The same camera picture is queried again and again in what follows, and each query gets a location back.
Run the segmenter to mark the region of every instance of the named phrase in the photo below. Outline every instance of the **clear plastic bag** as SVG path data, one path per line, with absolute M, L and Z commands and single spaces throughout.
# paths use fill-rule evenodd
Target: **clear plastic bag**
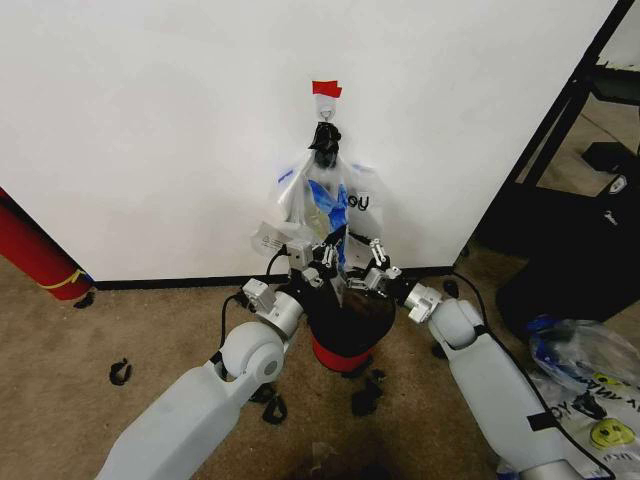
M 566 432 L 591 455 L 605 464 L 619 480 L 640 478 L 640 391 L 608 377 L 602 384 L 596 376 L 576 394 L 542 373 L 529 375 Z M 571 445 L 564 457 L 582 477 L 603 478 L 606 472 Z
M 582 393 L 609 377 L 640 385 L 640 355 L 620 335 L 590 320 L 562 320 L 530 339 L 536 363 L 559 384 Z
M 364 268 L 371 258 L 369 243 L 382 237 L 381 182 L 373 169 L 350 164 L 338 154 L 342 135 L 329 122 L 342 92 L 338 82 L 314 81 L 312 91 L 320 121 L 310 152 L 277 177 L 275 203 L 280 221 L 274 222 L 276 227 L 263 223 L 252 245 L 266 254 L 286 237 L 322 242 L 346 226 L 338 246 L 340 265 Z
M 322 168 L 312 152 L 297 168 L 281 175 L 277 204 L 286 222 L 308 227 L 318 242 L 348 225 L 345 248 L 351 252 L 346 255 L 351 266 L 366 266 L 359 264 L 360 250 L 368 250 L 369 242 L 382 236 L 379 177 L 369 167 L 344 162 L 340 155 L 332 168 Z

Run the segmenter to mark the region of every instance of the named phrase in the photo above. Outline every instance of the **blue object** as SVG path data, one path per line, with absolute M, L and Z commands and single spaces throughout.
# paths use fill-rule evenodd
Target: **blue object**
M 347 207 L 348 197 L 347 189 L 343 184 L 338 187 L 338 198 L 335 200 L 331 196 L 327 189 L 320 185 L 318 182 L 309 180 L 309 187 L 313 193 L 313 201 L 322 213 L 326 213 L 329 217 L 329 225 L 331 232 L 335 232 L 337 229 L 347 224 Z M 338 246 L 338 257 L 340 265 L 344 265 L 344 242 Z

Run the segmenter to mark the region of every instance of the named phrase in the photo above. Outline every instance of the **red container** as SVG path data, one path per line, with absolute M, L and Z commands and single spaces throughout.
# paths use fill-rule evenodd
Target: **red container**
M 371 355 L 373 351 L 373 347 L 371 347 L 366 352 L 356 355 L 355 357 L 343 357 L 324 348 L 313 335 L 311 335 L 311 342 L 313 353 L 316 355 L 318 361 L 334 372 L 345 373 L 354 371 L 367 361 L 367 358 L 369 358 L 369 355 Z
M 0 254 L 59 300 L 91 288 L 91 279 L 0 189 Z

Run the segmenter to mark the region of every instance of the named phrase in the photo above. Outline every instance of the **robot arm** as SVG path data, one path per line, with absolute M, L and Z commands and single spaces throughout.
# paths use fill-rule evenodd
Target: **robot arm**
M 129 425 L 98 480 L 190 478 L 231 432 L 253 393 L 278 377 L 302 307 L 257 280 L 244 291 L 260 321 L 234 328 L 219 352 L 182 375 Z M 222 365 L 233 381 L 222 378 Z
M 524 480 L 580 479 L 563 459 L 562 435 L 536 393 L 467 301 L 441 301 L 439 292 L 411 284 L 379 242 L 362 278 L 336 269 L 335 244 L 287 244 L 291 282 L 280 291 L 250 280 L 243 291 L 258 321 L 231 331 L 203 366 L 186 372 L 118 438 L 99 480 L 179 480 L 193 475 L 224 440 L 241 407 L 274 381 L 304 310 L 338 308 L 344 288 L 392 297 L 416 323 L 426 323 L 449 359 L 488 443 Z M 233 381 L 221 376 L 222 365 Z
M 451 373 L 491 448 L 523 480 L 581 479 L 564 459 L 562 434 L 554 428 L 536 393 L 513 360 L 466 300 L 433 303 L 434 294 L 417 284 L 405 301 L 410 317 L 426 320 L 442 346 Z

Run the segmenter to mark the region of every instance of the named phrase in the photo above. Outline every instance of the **baseboard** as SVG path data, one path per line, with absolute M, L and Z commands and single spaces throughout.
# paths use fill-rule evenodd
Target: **baseboard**
M 409 277 L 441 277 L 453 272 L 453 267 L 403 268 Z M 95 282 L 98 290 L 150 290 L 161 288 L 228 287 L 244 285 L 250 278 L 265 283 L 285 283 L 287 275 L 241 275 L 232 277 L 162 278 L 157 280 L 105 280 Z

